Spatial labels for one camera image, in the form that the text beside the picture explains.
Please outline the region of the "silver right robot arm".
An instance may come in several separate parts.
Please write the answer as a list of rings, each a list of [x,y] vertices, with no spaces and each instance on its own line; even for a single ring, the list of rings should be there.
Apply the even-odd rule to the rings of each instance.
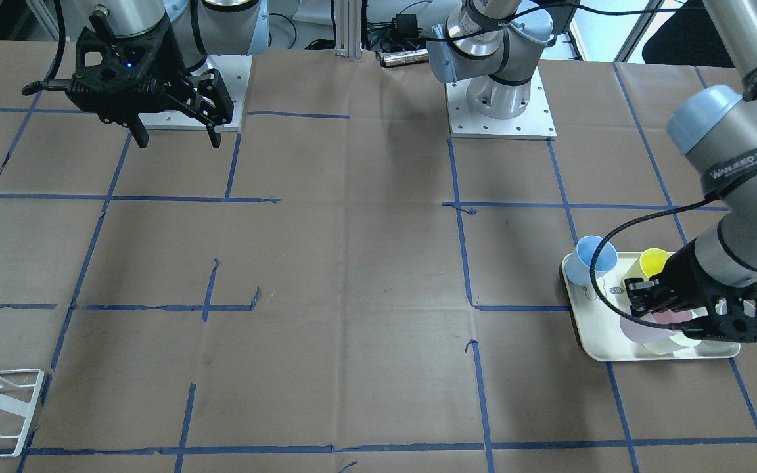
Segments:
[[[75,65],[57,79],[59,43],[44,79],[23,87],[31,96],[60,91],[78,110],[129,129],[149,143],[142,114],[179,112],[200,123],[214,148],[235,104],[217,56],[256,56],[267,50],[265,1],[78,1],[85,25]]]

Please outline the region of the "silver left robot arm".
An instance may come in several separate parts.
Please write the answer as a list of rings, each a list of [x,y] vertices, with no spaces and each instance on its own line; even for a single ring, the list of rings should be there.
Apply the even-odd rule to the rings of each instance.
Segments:
[[[728,213],[672,254],[657,275],[628,278],[622,311],[600,288],[598,299],[622,319],[693,340],[757,342],[757,1],[706,1],[744,91],[716,85],[687,99],[667,134],[700,173],[704,198],[644,216],[688,212],[720,200]],[[522,113],[550,15],[518,1],[466,1],[427,39],[430,67],[442,83],[471,79],[468,100],[493,119]]]

